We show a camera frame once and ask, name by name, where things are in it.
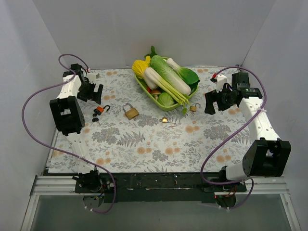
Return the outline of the orange black padlock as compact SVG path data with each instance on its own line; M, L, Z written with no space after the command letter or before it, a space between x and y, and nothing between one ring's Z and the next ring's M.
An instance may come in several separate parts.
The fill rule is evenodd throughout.
M109 105L106 105L104 107L96 107L94 110L93 110L93 117L97 117L97 116L100 116L104 111L108 112L110 110L110 106Z

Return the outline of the black-headed key pair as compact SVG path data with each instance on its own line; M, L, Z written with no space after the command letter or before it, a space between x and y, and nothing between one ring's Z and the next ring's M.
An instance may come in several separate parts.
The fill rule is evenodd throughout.
M92 122L93 123L97 123L99 121L99 118L98 117L94 117L93 119L92 119Z

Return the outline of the large brass padlock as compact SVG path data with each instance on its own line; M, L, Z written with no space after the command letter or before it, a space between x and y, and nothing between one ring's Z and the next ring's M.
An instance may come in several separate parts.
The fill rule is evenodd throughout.
M128 120L132 120L139 115L137 109L133 107L130 103L125 103L122 109L125 112L125 116L128 118Z

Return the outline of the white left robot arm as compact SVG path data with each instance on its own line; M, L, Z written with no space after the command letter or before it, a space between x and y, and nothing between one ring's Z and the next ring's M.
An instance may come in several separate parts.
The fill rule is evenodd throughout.
M65 83L56 99L50 101L50 108L56 128L69 141L73 154L78 156L76 161L78 176L73 177L78 186L93 193L101 190L103 182L99 177L97 167L87 163L89 152L82 129L85 119L79 106L78 99L101 104L103 85L96 84L99 74L89 73L84 76L85 69L79 64L72 64L69 71L63 73Z

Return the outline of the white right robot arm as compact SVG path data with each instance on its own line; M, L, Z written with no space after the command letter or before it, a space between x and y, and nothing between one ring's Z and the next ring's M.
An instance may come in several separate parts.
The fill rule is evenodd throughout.
M215 114L214 103L217 103L220 111L236 105L243 113L253 143L240 163L224 166L216 179L203 180L218 185L223 191L229 191L236 183L250 177L280 177L287 164L291 145L281 140L272 127L264 109L265 94L250 86L247 73L233 74L231 84L226 76L220 74L214 74L211 81L216 84L216 89L205 94L205 113Z

